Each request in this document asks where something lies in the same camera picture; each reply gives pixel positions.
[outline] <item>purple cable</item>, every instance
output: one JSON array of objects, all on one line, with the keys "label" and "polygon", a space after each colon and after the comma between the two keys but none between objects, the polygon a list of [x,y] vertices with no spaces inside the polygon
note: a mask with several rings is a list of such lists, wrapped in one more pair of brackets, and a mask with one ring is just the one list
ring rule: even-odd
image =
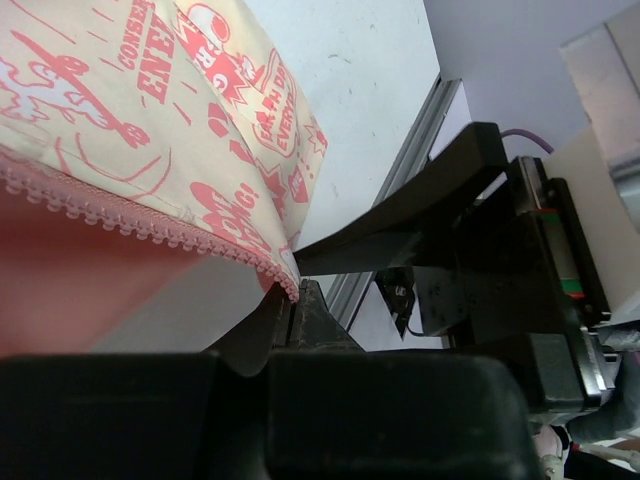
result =
[{"label": "purple cable", "polygon": [[551,145],[549,145],[542,138],[537,136],[535,133],[530,132],[529,130],[524,130],[522,128],[512,128],[511,130],[505,130],[500,134],[500,136],[502,138],[513,137],[513,136],[528,138],[548,154],[553,153],[553,147]]}]

